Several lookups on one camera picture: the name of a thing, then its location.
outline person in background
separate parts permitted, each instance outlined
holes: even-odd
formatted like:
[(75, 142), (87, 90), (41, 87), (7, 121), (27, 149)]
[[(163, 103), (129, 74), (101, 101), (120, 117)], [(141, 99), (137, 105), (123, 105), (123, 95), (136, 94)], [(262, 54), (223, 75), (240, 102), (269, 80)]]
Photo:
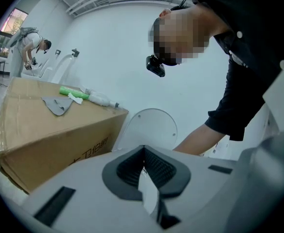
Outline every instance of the person in background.
[(264, 104), (262, 95), (284, 68), (284, 0), (192, 1), (193, 7), (162, 11), (150, 37), (154, 55), (168, 66), (204, 52), (211, 37), (229, 55), (217, 109), (174, 149), (200, 155), (225, 135), (243, 140), (245, 127)]
[(33, 61), (32, 51), (34, 49), (36, 49), (35, 53), (39, 50), (43, 50), (46, 53), (50, 47), (51, 42), (44, 39), (38, 33), (27, 34), (13, 49), (10, 77), (21, 77), (23, 67), (27, 70), (31, 69), (31, 63)]

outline black shirt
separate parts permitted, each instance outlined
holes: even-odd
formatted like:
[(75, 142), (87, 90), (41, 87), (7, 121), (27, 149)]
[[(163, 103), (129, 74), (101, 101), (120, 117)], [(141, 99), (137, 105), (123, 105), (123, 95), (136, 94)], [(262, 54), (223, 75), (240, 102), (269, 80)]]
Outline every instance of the black shirt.
[(192, 0), (212, 9), (231, 29), (214, 36), (230, 57), (226, 89), (205, 124), (231, 140), (243, 140), (244, 129), (264, 104), (263, 93), (280, 73), (284, 60), (284, 0)]

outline backpack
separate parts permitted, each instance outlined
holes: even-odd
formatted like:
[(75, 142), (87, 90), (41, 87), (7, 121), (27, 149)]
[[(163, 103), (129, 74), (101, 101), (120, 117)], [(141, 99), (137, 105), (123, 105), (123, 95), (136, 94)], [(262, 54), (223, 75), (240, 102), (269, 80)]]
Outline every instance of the backpack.
[(6, 47), (11, 48), (16, 45), (17, 42), (20, 42), (23, 38), (25, 38), (30, 33), (38, 33), (39, 31), (33, 27), (20, 28), (12, 38), (7, 42)]

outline green bottle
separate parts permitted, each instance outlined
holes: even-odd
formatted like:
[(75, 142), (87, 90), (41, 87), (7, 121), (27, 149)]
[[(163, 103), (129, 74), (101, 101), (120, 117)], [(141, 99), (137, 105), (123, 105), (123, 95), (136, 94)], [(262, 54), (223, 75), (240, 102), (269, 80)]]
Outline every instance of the green bottle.
[(88, 99), (89, 98), (88, 94), (85, 94), (81, 91), (78, 91), (78, 90), (75, 90), (75, 89), (72, 89), (72, 88), (69, 88), (69, 87), (66, 87), (66, 86), (60, 87), (60, 91), (59, 91), (60, 94), (68, 95), (70, 92), (76, 98), (81, 98), (81, 99)]

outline cardboard box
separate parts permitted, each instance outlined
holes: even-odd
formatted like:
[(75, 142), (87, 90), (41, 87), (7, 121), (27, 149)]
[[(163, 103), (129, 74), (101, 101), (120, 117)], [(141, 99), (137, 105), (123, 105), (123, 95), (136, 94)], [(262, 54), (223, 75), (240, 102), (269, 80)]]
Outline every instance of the cardboard box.
[(54, 115), (60, 85), (14, 78), (0, 108), (0, 166), (26, 192), (76, 161), (110, 152), (128, 114), (84, 100)]

